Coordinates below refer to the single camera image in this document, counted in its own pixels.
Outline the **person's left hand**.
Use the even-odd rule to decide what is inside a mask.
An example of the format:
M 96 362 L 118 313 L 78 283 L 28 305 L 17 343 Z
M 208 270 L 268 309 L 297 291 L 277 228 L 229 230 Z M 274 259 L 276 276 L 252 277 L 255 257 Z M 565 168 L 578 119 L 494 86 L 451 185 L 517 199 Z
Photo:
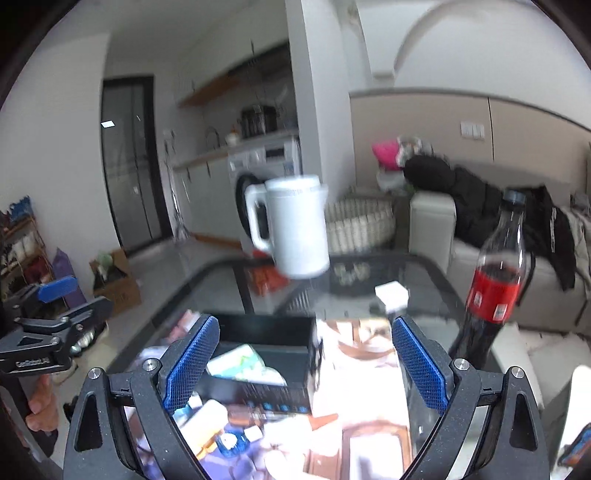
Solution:
M 34 432 L 51 433 L 58 428 L 59 412 L 49 375 L 42 375 L 36 383 L 35 391 L 29 400 L 31 413 L 25 421 Z

